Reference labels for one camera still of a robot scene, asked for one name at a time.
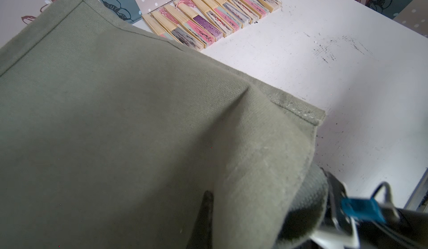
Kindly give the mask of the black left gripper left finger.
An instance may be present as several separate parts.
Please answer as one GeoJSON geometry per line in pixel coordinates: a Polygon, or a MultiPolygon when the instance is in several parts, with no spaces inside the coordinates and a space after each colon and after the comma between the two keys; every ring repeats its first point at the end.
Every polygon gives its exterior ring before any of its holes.
{"type": "Polygon", "coordinates": [[[212,221],[214,213],[214,194],[206,191],[198,211],[191,236],[186,249],[211,249],[212,248],[212,221]]]}

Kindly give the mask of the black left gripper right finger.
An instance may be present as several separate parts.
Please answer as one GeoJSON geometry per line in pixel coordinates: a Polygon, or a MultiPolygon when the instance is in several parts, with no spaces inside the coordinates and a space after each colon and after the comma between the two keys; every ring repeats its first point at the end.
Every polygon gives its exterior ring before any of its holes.
{"type": "Polygon", "coordinates": [[[329,185],[323,170],[312,163],[274,244],[275,249],[299,249],[324,219],[329,185]]]}

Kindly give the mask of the green canvas tote bag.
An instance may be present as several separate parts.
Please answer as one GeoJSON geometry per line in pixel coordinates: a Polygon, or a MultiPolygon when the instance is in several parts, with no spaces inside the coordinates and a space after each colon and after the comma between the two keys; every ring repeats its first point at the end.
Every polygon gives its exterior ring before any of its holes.
{"type": "Polygon", "coordinates": [[[1,48],[1,247],[274,249],[320,110],[98,0],[57,0],[1,48]]]}

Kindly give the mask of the pink wooden folding fan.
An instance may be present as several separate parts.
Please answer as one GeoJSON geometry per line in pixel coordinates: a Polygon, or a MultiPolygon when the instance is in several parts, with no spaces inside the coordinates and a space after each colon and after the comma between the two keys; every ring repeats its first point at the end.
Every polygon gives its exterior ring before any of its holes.
{"type": "Polygon", "coordinates": [[[148,14],[142,15],[143,20],[152,30],[152,32],[160,37],[164,37],[171,41],[180,42],[176,37],[171,35],[163,26],[161,26],[153,17],[148,14]]]}

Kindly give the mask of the pink striped folding fan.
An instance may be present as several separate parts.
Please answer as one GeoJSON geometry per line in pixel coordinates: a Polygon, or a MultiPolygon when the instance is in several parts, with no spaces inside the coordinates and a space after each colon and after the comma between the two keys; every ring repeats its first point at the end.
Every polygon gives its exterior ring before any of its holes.
{"type": "Polygon", "coordinates": [[[202,0],[207,4],[217,15],[219,15],[229,26],[232,27],[233,31],[236,32],[242,28],[242,24],[227,10],[220,6],[214,0],[202,0]]]}

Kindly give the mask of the grey pink folding fan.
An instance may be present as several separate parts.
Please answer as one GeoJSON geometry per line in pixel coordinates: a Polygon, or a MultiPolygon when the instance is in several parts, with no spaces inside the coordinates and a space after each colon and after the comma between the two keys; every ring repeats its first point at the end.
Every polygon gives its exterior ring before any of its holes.
{"type": "Polygon", "coordinates": [[[232,16],[234,16],[240,23],[241,27],[249,25],[252,22],[251,17],[249,17],[241,9],[237,8],[227,0],[214,0],[219,6],[228,11],[232,16]]]}

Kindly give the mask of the black grey wooden folding fan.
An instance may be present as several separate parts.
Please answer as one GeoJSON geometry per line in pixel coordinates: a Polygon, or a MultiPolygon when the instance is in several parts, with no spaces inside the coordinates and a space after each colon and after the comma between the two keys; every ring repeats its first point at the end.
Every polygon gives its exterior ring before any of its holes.
{"type": "Polygon", "coordinates": [[[172,36],[177,38],[183,45],[186,45],[196,51],[201,51],[203,48],[205,48],[201,41],[199,41],[193,35],[189,34],[186,30],[183,30],[181,27],[177,26],[176,23],[173,23],[167,17],[159,13],[159,11],[153,11],[151,16],[172,36]]]}

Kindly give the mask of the red blossom white folding fan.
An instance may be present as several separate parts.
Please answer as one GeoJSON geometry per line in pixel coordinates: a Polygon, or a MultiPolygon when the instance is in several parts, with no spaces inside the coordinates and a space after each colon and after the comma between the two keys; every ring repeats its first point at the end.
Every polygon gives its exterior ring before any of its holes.
{"type": "Polygon", "coordinates": [[[216,12],[214,12],[204,1],[191,1],[201,11],[201,13],[223,33],[224,37],[227,37],[234,33],[234,29],[227,22],[225,22],[216,12]]]}

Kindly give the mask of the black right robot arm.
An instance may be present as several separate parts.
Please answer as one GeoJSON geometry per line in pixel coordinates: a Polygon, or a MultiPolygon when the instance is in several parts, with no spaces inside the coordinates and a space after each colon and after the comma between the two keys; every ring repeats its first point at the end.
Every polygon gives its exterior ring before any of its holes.
{"type": "Polygon", "coordinates": [[[357,225],[362,249],[426,249],[428,214],[398,210],[400,218],[386,223],[362,222],[357,225]]]}

